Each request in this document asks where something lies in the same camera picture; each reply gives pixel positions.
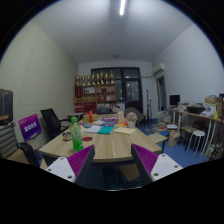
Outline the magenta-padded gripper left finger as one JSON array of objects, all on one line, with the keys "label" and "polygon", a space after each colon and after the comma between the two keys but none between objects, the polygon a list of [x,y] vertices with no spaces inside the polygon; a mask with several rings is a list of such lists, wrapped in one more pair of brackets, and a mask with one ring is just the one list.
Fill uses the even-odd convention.
[{"label": "magenta-padded gripper left finger", "polygon": [[87,181],[87,174],[94,156],[95,148],[90,145],[68,158],[59,157],[46,168],[46,171],[82,186]]}]

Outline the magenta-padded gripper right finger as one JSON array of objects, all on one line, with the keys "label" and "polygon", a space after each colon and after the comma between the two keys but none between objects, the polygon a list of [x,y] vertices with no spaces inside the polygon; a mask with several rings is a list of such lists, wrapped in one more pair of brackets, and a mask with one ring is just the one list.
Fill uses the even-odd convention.
[{"label": "magenta-padded gripper right finger", "polygon": [[167,154],[157,155],[136,144],[131,145],[131,154],[137,165],[143,185],[150,184],[182,169]]}]

